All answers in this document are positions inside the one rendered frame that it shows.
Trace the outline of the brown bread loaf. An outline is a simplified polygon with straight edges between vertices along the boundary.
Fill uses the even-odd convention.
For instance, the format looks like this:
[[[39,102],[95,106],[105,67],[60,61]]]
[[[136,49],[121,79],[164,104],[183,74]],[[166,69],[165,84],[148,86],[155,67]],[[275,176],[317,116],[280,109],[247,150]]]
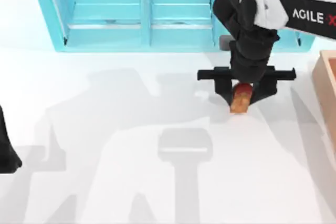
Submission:
[[[253,94],[253,86],[249,83],[237,83],[233,88],[230,113],[246,113]]]

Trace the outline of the grey rounded box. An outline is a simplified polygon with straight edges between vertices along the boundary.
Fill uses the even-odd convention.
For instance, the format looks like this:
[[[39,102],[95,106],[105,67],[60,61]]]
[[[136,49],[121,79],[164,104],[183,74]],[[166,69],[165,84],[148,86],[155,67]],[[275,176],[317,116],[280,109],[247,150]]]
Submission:
[[[221,35],[219,37],[219,48],[221,51],[230,51],[229,43],[234,40],[231,35]]]

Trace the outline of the salmon shallow box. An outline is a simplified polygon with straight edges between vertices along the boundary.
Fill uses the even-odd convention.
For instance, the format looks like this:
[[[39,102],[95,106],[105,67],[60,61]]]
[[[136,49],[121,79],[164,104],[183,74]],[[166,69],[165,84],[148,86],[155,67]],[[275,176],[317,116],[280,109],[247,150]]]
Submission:
[[[336,153],[336,50],[321,50],[311,72],[321,116]]]

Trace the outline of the light blue rack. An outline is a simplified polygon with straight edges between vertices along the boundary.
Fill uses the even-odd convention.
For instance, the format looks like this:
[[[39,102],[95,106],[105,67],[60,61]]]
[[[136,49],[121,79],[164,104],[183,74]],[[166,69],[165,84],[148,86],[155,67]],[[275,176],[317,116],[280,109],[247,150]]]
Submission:
[[[56,51],[211,52],[214,0],[38,0]]]

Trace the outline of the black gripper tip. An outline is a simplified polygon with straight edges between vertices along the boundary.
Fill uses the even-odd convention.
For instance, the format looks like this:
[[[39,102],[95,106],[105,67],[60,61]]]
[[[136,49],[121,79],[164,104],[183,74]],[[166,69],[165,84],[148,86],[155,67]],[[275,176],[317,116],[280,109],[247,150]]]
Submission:
[[[3,109],[0,106],[0,174],[13,174],[22,164],[8,137]]]

